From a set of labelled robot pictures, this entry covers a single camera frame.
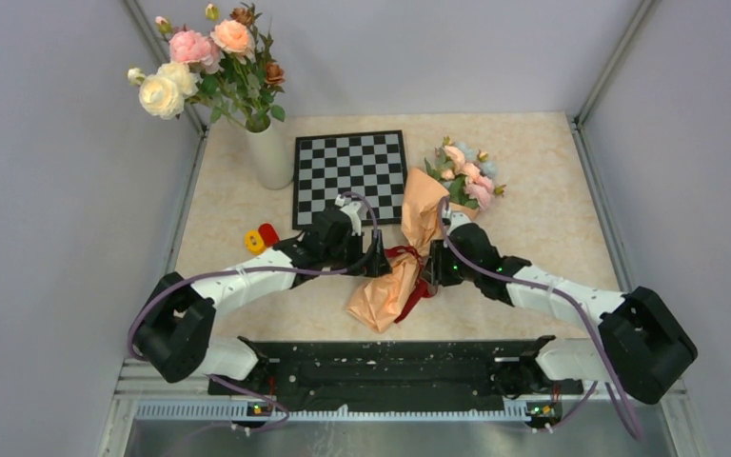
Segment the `dark red ribbon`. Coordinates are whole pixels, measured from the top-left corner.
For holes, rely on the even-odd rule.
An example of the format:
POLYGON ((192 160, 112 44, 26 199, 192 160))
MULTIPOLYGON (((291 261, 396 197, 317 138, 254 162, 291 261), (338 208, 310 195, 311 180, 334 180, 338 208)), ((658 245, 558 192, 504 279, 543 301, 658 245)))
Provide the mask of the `dark red ribbon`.
POLYGON ((411 289, 405 300, 404 306, 402 307, 400 314, 394 319, 395 324, 401 323, 422 299, 431 298, 435 295, 434 292, 430 291, 430 284, 422 277, 425 258, 420 255, 415 248, 411 246, 397 246, 389 248, 385 252, 388 259, 397 258, 404 254, 410 255, 415 260, 416 270, 413 276, 413 282, 411 283, 411 289))

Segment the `orange paper bouquet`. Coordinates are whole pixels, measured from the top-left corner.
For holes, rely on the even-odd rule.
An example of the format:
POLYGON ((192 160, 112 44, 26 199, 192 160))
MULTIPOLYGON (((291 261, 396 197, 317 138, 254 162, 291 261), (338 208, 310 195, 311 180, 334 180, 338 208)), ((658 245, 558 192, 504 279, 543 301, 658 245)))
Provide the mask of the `orange paper bouquet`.
MULTIPOLYGON (((432 161, 410 170, 402 204, 399 246, 415 248, 425 259, 431 243, 442 237, 438 226, 438 204, 447 196, 449 207, 475 219, 502 196, 505 185, 497 180, 497 167, 490 154, 446 137, 435 148, 432 161)), ((394 325, 411 289, 416 270, 408 254, 388 259, 392 272, 358 287, 346 311, 377 333, 394 325)))

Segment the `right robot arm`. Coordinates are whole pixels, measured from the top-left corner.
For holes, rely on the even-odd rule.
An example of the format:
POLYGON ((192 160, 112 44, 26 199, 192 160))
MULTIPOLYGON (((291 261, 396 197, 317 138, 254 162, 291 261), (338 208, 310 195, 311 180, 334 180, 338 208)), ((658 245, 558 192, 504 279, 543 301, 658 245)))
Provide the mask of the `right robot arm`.
POLYGON ((424 275, 439 287, 470 282, 489 300, 586 330, 587 341, 555 339, 522 363, 521 381, 533 392, 561 380, 595 381, 655 405, 699 357, 656 291, 580 285, 527 259, 500 254, 472 222, 448 228, 445 238, 431 243, 424 275))

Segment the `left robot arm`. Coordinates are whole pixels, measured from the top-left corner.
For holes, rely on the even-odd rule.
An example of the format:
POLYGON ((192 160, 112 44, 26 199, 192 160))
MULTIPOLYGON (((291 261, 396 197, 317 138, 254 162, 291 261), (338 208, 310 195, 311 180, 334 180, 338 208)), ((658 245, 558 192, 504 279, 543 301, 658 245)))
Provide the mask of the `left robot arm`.
POLYGON ((231 379, 244 393, 267 381, 267 368, 251 344, 219 337, 217 324, 231 312, 319 276, 376 278, 390 271, 378 227, 363 230, 357 202, 319 213, 299 235, 277 242, 230 268, 185 278, 163 276, 128 331, 132 357, 147 361, 169 383, 191 375, 231 379))

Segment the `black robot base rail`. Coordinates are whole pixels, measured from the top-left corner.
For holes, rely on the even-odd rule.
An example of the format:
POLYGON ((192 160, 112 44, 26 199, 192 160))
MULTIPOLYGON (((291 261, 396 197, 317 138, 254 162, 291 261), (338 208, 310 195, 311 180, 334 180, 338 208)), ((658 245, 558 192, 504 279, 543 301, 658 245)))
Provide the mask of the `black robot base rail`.
POLYGON ((253 342, 260 363, 239 385, 289 411, 499 411, 523 395, 583 393, 536 363, 550 340, 253 342))

